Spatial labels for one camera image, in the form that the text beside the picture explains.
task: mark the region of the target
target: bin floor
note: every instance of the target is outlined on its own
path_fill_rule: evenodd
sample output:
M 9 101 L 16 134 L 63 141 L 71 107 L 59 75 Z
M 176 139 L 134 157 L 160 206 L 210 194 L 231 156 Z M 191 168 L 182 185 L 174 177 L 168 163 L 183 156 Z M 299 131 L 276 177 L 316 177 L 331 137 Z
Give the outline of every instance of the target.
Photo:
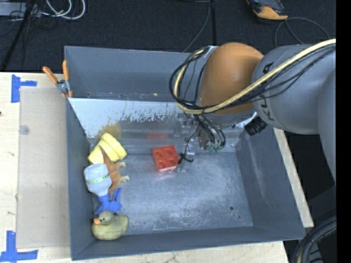
M 126 235 L 252 226 L 235 153 L 197 153 L 185 169 L 158 173 L 152 156 L 124 159 L 120 215 L 129 217 Z

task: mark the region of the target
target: rubber duck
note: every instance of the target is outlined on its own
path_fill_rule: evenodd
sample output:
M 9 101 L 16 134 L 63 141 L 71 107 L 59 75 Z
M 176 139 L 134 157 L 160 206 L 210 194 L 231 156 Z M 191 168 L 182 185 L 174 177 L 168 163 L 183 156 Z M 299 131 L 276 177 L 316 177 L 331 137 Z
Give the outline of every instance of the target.
M 103 210 L 98 218 L 94 218 L 92 231 L 97 239 L 112 241 L 121 237 L 129 224 L 127 216 L 116 215 L 109 210 Z

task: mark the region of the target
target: plastic toy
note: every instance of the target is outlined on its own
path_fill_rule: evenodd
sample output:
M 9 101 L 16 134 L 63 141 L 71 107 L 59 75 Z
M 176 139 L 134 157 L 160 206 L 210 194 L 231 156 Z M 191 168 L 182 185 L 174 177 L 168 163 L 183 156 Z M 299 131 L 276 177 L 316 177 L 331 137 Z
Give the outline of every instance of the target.
M 104 210 L 98 218 L 94 218 L 92 231 L 97 239 L 112 241 L 121 237 L 126 231 L 129 219 L 124 215 L 114 215 L 109 210 Z
M 174 170 L 179 161 L 179 156 L 174 145 L 153 148 L 152 158 L 154 159 L 156 170 L 159 173 Z
M 107 155 L 107 153 L 104 151 L 104 149 L 100 146 L 100 150 L 103 155 L 104 163 L 107 166 L 107 169 L 110 174 L 110 178 L 112 181 L 112 185 L 108 190 L 109 195 L 111 195 L 120 185 L 120 182 L 127 182 L 129 180 L 129 176 L 121 176 L 120 174 L 120 167 L 125 167 L 126 163 L 125 162 L 117 162 L 114 163 L 111 161 L 110 157 Z
M 109 133 L 104 133 L 99 143 L 93 149 L 93 151 L 88 156 L 88 161 L 92 164 L 103 163 L 104 157 L 100 148 L 103 148 L 111 161 L 116 162 L 117 160 L 122 160 L 127 156 L 126 150 L 122 145 Z
M 93 164 L 86 167 L 84 177 L 88 190 L 98 196 L 101 204 L 98 210 L 95 211 L 95 214 L 99 214 L 103 210 L 109 210 L 114 213 L 122 209 L 122 204 L 120 203 L 121 188 L 116 189 L 112 200 L 110 200 L 109 188 L 112 185 L 112 180 L 106 164 Z

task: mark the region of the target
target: orange dome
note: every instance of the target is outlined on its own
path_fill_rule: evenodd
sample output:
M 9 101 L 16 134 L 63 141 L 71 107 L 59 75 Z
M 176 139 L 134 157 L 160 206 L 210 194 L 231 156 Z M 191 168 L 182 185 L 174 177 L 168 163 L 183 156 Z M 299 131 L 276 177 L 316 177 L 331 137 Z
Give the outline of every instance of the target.
M 199 90 L 202 106 L 220 104 L 232 98 L 251 84 L 254 69 L 263 54 L 249 45 L 226 43 L 219 46 L 208 58 Z M 233 114 L 252 108 L 251 103 L 233 106 L 215 112 Z

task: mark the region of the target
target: black floor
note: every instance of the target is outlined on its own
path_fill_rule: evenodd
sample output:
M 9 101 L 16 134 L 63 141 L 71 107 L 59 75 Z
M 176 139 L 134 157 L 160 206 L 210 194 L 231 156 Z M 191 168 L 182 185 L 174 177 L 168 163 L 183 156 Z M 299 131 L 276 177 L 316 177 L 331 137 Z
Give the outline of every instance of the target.
M 50 1 L 56 8 L 67 7 L 66 0 Z M 281 26 L 276 32 L 278 23 L 259 22 L 245 0 L 216 0 L 211 12 L 208 11 L 207 2 L 85 1 L 86 13 L 78 20 L 46 16 L 39 20 L 31 19 L 25 25 L 5 70 L 39 72 L 42 66 L 46 65 L 53 72 L 61 73 L 65 45 L 191 52 L 204 45 L 240 42 L 266 54 L 276 45 L 299 43 L 286 26 Z M 289 17 L 294 18 L 289 21 L 289 25 L 301 42 L 314 44 L 336 37 L 336 0 L 280 1 Z M 43 7 L 44 0 L 37 0 L 36 3 Z M 81 8 L 82 4 L 75 0 L 76 14 Z M 19 21 L 0 18 L 1 62 L 8 56 L 8 49 L 19 28 Z M 286 136 L 307 201 L 312 201 L 334 187 L 319 136 L 292 133 L 286 133 Z M 324 206 L 319 209 L 326 212 L 334 209 L 329 204 Z M 325 262 L 336 262 L 336 257 L 333 256 L 336 254 L 333 242 L 326 239 L 321 244 Z M 294 241 L 286 243 L 288 254 L 292 253 L 296 244 Z

